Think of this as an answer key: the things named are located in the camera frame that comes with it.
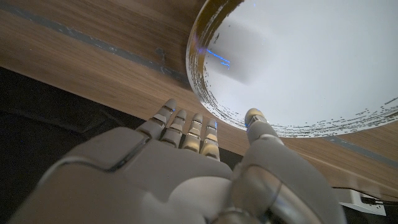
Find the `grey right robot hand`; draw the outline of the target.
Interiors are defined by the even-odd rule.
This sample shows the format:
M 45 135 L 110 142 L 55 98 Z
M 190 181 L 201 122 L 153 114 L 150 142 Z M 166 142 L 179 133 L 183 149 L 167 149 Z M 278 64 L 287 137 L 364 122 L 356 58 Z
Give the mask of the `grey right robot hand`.
M 249 149 L 220 160 L 217 123 L 168 100 L 137 129 L 114 128 L 52 165 L 11 223 L 345 223 L 324 176 L 257 109 Z

